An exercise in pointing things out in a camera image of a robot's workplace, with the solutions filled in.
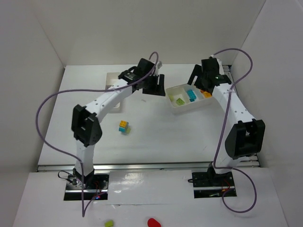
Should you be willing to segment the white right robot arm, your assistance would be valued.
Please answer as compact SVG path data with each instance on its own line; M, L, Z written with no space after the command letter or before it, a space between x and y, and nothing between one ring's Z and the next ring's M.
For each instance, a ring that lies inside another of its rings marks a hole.
M217 58L204 59L201 65L195 65L188 84L210 93L227 114L224 125L230 126L220 136L219 150L207 172L193 173L189 182L194 187L228 186L232 183L232 168L261 151L265 123L242 104Z

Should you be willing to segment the long teal lego brick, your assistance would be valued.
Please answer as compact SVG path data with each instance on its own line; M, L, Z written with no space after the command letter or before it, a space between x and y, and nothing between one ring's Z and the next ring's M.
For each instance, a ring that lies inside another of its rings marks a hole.
M196 97L194 91L191 90L191 89L187 90L187 95L188 95L188 98L189 98L189 99L194 99L194 100L197 99L197 97Z

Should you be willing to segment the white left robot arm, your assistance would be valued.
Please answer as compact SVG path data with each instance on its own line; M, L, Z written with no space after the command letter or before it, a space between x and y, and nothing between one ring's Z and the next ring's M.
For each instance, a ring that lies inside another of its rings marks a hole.
M76 105L72 113L71 130L76 139L76 161L73 174L84 186L94 175L95 145L102 137L101 122L112 109L137 90L144 94L164 96L164 75L159 74L162 63L140 59L137 66L121 72L112 80L106 92L85 106Z

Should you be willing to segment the aluminium front rail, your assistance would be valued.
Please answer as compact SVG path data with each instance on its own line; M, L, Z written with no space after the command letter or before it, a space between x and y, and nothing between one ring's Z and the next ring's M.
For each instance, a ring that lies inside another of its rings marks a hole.
M179 163L149 163L149 164L98 164L94 165L95 171L114 170L169 170L169 169L201 169L208 168L209 162L179 162ZM72 171L74 165L39 165L37 172Z

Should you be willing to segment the aluminium side rail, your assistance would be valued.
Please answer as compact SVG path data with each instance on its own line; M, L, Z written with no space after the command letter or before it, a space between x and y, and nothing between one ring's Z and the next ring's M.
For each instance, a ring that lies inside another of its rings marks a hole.
M226 85L221 103L226 110L228 129L223 136L223 147L232 160L249 157L258 152L256 118L249 113L235 91L235 85Z

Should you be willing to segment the lime lego on front ledge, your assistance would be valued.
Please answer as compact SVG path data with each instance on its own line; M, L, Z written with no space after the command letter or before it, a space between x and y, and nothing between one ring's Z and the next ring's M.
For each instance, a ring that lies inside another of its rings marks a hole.
M113 226L114 226L113 220L109 220L104 223L104 227L113 227Z

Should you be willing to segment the teal lime yellow lego cluster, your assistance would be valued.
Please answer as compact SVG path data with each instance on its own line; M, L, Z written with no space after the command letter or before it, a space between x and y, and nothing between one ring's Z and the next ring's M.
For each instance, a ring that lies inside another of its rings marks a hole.
M119 123L119 128L118 128L118 131L122 134L129 134L130 133L130 126L129 126L129 122L127 121L121 121Z

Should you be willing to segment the white right sorting tray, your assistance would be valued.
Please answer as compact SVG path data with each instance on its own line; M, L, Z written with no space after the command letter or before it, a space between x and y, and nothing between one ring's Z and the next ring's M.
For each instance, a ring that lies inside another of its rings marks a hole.
M168 106L173 114L181 114L209 105L211 94L189 84L181 84L165 89Z

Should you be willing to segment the small lime lego brick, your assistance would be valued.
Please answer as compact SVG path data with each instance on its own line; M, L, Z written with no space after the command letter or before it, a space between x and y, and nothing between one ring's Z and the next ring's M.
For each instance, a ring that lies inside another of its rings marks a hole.
M178 98L178 99L176 100L176 104L177 104L178 106L181 106L181 105L184 105L184 104L185 104L185 101L183 101L181 98Z

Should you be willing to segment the red piece on front ledge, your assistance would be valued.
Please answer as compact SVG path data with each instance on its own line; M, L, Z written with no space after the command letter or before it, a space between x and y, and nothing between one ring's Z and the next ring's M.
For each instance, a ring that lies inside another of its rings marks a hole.
M148 226L148 227L161 227L161 224L160 224L160 222L157 221L156 219L150 218L150 219L148 219L148 221L147 221L147 226Z

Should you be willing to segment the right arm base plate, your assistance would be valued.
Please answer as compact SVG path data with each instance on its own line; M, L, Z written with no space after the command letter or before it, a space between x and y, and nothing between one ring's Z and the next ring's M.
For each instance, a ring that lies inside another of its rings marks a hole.
M231 172L217 177L207 172L193 172L188 183L193 185L194 198L236 197L235 183Z

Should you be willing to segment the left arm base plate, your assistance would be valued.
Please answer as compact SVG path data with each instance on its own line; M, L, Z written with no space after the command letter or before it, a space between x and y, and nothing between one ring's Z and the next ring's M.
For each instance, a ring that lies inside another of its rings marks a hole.
M81 200L81 183L71 174L64 177L66 187L64 201ZM96 201L105 201L108 199L109 174L97 174L92 177L92 181L84 186L84 200L89 201L93 198Z

